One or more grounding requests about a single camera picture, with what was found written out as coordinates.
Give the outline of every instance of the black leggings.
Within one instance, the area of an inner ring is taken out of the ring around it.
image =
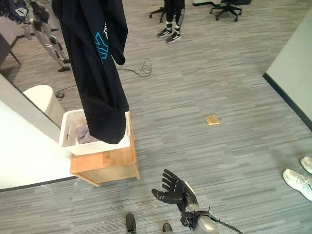
[[[181,26],[184,18],[184,0],[165,0],[166,20],[172,22],[175,15],[175,23]]]

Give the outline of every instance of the cable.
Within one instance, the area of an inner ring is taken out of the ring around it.
[[[153,69],[152,69],[152,63],[151,63],[150,59],[146,58],[142,64],[142,67],[141,67],[139,72],[136,72],[136,71],[128,69],[128,68],[121,68],[121,67],[118,67],[117,70],[124,70],[124,71],[133,72],[133,73],[137,74],[139,77],[149,77],[151,75]],[[72,85],[72,86],[60,89],[60,90],[55,92],[55,96],[57,97],[57,99],[59,101],[61,101],[65,97],[65,90],[73,88],[75,86],[76,85]]]
[[[57,99],[58,99],[59,101],[61,101],[61,100],[65,97],[65,92],[64,92],[64,90],[65,90],[65,89],[73,88],[73,87],[75,87],[75,86],[76,86],[76,85],[72,85],[72,86],[69,86],[69,87],[60,89],[60,90],[58,90],[58,91],[55,92],[55,96],[57,97]]]
[[[137,74],[139,77],[149,77],[151,75],[153,69],[152,69],[152,63],[151,63],[150,59],[146,58],[142,64],[141,70],[139,72],[136,72],[136,71],[128,69],[128,68],[121,68],[121,67],[118,67],[117,70],[130,71],[130,72],[133,72],[134,74]]]

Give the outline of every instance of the wooden stand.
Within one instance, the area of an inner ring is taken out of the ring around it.
[[[140,179],[133,129],[130,146],[96,154],[72,156],[70,173],[99,187],[112,180],[136,177]]]

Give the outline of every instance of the white laundry basket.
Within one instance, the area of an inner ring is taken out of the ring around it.
[[[23,92],[42,112],[44,112],[58,127],[62,124],[64,110],[53,89],[49,85],[37,85]]]
[[[109,150],[116,150],[130,146],[130,117],[126,114],[125,135],[118,144],[108,144],[103,141],[95,141],[86,144],[77,142],[77,129],[87,122],[83,109],[65,112],[60,129],[58,144],[63,149],[74,155],[87,155]]]

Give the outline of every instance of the gray cloth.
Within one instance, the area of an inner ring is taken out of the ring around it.
[[[79,144],[86,144],[99,140],[90,135],[88,125],[85,123],[77,128],[77,141]]]

